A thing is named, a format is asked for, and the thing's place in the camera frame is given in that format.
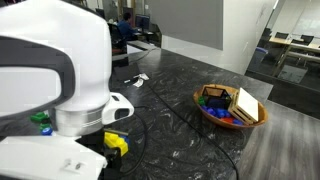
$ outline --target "orange bowl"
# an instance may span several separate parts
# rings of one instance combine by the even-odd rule
[[[202,88],[200,88],[199,90],[197,90],[196,92],[194,92],[193,94],[193,101],[194,103],[197,105],[197,107],[201,110],[202,114],[211,122],[219,125],[219,126],[223,126],[226,128],[231,128],[231,129],[241,129],[241,128],[252,128],[255,126],[259,126],[261,124],[264,124],[265,122],[268,121],[268,112],[266,110],[266,108],[259,102],[258,103],[258,110],[259,110],[259,121],[257,123],[251,124],[251,125],[236,125],[236,124],[230,124],[227,123],[225,121],[222,121],[214,116],[212,116],[211,114],[209,114],[207,111],[203,110],[201,108],[201,106],[198,104],[198,99],[200,96],[202,96],[203,90],[206,87],[212,87],[212,88],[219,88],[219,89],[225,89],[229,94],[234,94],[236,93],[238,90],[229,86],[223,86],[223,85],[218,85],[218,84],[209,84],[209,85],[204,85],[202,86]]]

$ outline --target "black cable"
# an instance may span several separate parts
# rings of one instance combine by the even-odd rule
[[[199,133],[200,135],[202,135],[203,137],[207,138],[207,140],[209,140],[209,142],[211,144],[213,144],[214,146],[216,146],[223,154],[226,155],[226,157],[229,159],[229,161],[231,162],[231,164],[233,165],[234,167],[234,170],[236,171],[236,177],[237,177],[237,180],[240,180],[240,177],[239,177],[239,170],[236,166],[236,164],[233,162],[233,160],[231,159],[231,157],[228,155],[228,153],[221,147],[219,146],[219,144],[213,140],[211,140],[205,133],[203,133],[202,131],[198,130],[194,125],[192,125],[189,121],[187,121],[185,118],[183,118],[180,114],[178,114],[171,106],[169,106],[169,104],[167,102],[165,102],[158,93],[156,93],[153,88],[151,88],[151,86],[146,83],[149,87],[149,89],[162,101],[163,104],[165,104],[169,109],[170,111],[172,111],[176,116],[178,116],[182,121],[184,121],[185,123],[187,123],[193,130],[195,130],[197,133]]]
[[[135,106],[134,108],[135,108],[135,109],[144,108],[144,109],[150,109],[150,110],[152,111],[152,115],[153,115],[153,122],[152,122],[151,126],[147,129],[147,131],[149,132],[149,131],[150,131],[150,129],[151,129],[151,128],[154,126],[154,124],[156,123],[156,119],[157,119],[157,117],[156,117],[156,113],[155,113],[155,111],[154,111],[151,107],[149,107],[149,106]],[[139,132],[139,133],[130,133],[130,135],[131,135],[131,136],[138,136],[138,135],[141,135],[141,134],[143,134],[143,132]]]
[[[121,175],[119,176],[119,179],[132,174],[140,166],[140,164],[141,164],[141,162],[142,162],[142,160],[143,160],[143,158],[145,156],[145,151],[146,151],[147,146],[148,146],[148,143],[147,143],[148,142],[147,124],[137,113],[134,113],[134,114],[137,116],[138,119],[140,119],[140,121],[141,121],[141,123],[143,125],[143,129],[144,129],[144,145],[143,145],[143,149],[142,149],[142,152],[140,154],[138,162],[131,169],[129,169],[128,171],[121,172]]]

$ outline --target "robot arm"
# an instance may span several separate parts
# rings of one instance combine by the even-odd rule
[[[59,0],[28,0],[0,16],[0,120],[52,109],[58,134],[81,136],[133,114],[108,88],[111,40],[103,19]]]
[[[1,8],[0,17],[0,121],[51,109],[60,135],[0,141],[0,174],[97,179],[106,159],[75,137],[133,114],[108,88],[107,23],[60,0],[28,0]]]

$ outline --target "yellow object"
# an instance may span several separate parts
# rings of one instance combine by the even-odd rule
[[[124,141],[123,138],[119,137],[117,134],[113,133],[104,133],[104,143],[109,148],[118,147],[121,150],[121,156],[128,152],[128,144]]]

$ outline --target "table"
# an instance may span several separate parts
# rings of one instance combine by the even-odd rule
[[[127,54],[151,50],[157,48],[156,46],[147,44],[141,41],[128,41],[127,42]]]
[[[167,104],[215,140],[235,162],[240,160],[252,129],[229,130],[215,126],[202,117],[193,103],[192,94],[203,84],[215,83],[243,87],[265,103],[272,85],[163,49],[130,54],[128,57],[150,77],[145,83]],[[147,84],[136,88],[112,76],[109,87],[125,95],[134,106],[150,107],[136,110],[146,120],[149,129],[146,156],[137,171],[123,179],[228,179],[231,176],[233,167],[227,158],[161,103]],[[142,131],[136,116],[114,123],[113,128],[131,133]],[[27,120],[0,122],[2,136],[32,135],[37,131]],[[132,135],[130,141],[129,153],[123,157],[123,171],[136,163],[143,137]]]
[[[288,48],[286,48],[286,52],[283,54],[283,56],[280,58],[279,63],[277,64],[277,68],[274,70],[272,76],[277,76],[281,70],[281,68],[283,68],[286,57],[291,56],[291,57],[296,57],[300,59],[305,60],[305,64],[307,61],[313,61],[313,62],[317,62],[320,63],[320,58],[316,57],[316,56],[312,56],[312,55],[308,55],[306,53],[302,54],[299,52],[295,52],[292,50],[303,50],[305,52],[309,52],[309,53],[317,53],[320,54],[320,48],[313,48],[310,46],[303,46],[303,45],[299,45],[299,44],[290,44]]]
[[[145,37],[146,40],[149,42],[149,36],[154,35],[155,33],[153,32],[143,32],[143,31],[138,31],[137,33],[134,33],[134,35],[137,37],[138,40],[143,40],[141,37]]]
[[[269,42],[277,43],[277,44],[283,44],[283,45],[290,45],[291,41],[292,41],[292,39],[281,39],[281,38],[276,38],[276,37],[271,37],[270,40],[269,40]],[[318,45],[318,44],[309,44],[308,47],[319,48],[319,46],[320,45]]]

